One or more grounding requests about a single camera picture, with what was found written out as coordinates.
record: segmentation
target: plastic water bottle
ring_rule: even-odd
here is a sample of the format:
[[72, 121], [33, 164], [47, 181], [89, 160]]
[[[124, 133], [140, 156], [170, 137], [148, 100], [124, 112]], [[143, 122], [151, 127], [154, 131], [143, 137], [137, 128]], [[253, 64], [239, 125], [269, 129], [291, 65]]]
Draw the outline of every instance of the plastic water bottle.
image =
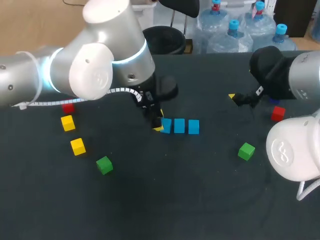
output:
[[212, 7], [199, 15], [193, 43], [194, 53], [207, 53], [208, 40], [217, 32], [228, 29], [229, 16], [225, 10], [220, 9], [220, 5], [221, 0], [212, 0]]
[[320, 42], [320, 11], [318, 12], [317, 17], [315, 18], [314, 26], [311, 31], [311, 36], [313, 40], [317, 41], [318, 43]]
[[238, 31], [239, 21], [232, 19], [227, 33], [216, 34], [210, 38], [207, 53], [245, 53], [252, 52], [254, 41], [246, 32]]
[[287, 28], [285, 24], [278, 24], [275, 34], [260, 37], [253, 42], [253, 51], [267, 46], [275, 46], [280, 51], [298, 50], [297, 45], [286, 36]]
[[253, 40], [263, 35], [273, 35], [276, 31], [276, 22], [273, 16], [265, 14], [264, 8], [265, 3], [257, 1], [255, 3], [256, 14], [254, 15], [254, 12], [247, 12], [244, 15], [245, 31], [250, 34]]

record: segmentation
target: black trash bin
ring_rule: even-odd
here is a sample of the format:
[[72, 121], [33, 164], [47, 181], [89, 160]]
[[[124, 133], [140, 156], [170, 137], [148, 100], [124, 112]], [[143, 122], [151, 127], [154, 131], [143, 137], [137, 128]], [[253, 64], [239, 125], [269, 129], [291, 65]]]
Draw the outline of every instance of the black trash bin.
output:
[[153, 26], [143, 31], [152, 55], [180, 55], [185, 52], [186, 38], [170, 26]]

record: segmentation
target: blue bottle cap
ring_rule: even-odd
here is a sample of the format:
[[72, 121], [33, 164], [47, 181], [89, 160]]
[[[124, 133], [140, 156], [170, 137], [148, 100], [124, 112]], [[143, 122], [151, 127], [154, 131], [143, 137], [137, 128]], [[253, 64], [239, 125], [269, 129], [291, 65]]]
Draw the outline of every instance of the blue bottle cap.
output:
[[239, 21], [237, 19], [232, 19], [229, 23], [229, 29], [237, 30], [239, 27]]
[[257, 1], [255, 3], [255, 8], [257, 11], [261, 11], [265, 8], [265, 3], [263, 1]]
[[276, 34], [280, 34], [280, 35], [284, 35], [284, 34], [286, 34], [287, 29], [288, 29], [287, 25], [285, 25], [285, 24], [278, 24], [278, 25], [276, 26], [275, 33], [276, 33]]

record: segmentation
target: blue cube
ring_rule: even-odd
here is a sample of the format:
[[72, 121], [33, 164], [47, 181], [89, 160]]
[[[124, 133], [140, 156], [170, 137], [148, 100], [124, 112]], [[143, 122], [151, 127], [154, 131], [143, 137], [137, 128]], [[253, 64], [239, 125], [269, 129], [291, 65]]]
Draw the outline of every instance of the blue cube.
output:
[[161, 121], [162, 121], [163, 130], [161, 130], [160, 132], [164, 134], [170, 134], [172, 120], [169, 118], [162, 118]]
[[280, 100], [272, 99], [271, 97], [269, 98], [269, 101], [274, 105], [278, 105], [280, 103]]
[[198, 135], [200, 133], [199, 120], [189, 120], [189, 134]]
[[183, 118], [176, 118], [174, 120], [174, 133], [175, 134], [185, 133], [185, 120]]

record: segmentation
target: floor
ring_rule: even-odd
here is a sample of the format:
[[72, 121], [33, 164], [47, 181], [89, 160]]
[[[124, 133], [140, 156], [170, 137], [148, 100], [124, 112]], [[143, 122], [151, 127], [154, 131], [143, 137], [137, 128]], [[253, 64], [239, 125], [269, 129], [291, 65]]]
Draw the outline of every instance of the floor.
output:
[[[85, 4], [88, 0], [65, 0], [70, 4]], [[33, 51], [44, 45], [65, 46], [85, 26], [81, 6], [70, 6], [62, 0], [0, 0], [0, 55], [17, 51]], [[184, 17], [177, 14], [175, 24], [183, 31]], [[307, 33], [293, 38], [299, 50], [320, 50]]]
[[320, 44], [311, 38], [311, 29], [313, 22], [311, 21], [304, 37], [292, 37], [299, 50], [320, 51]]

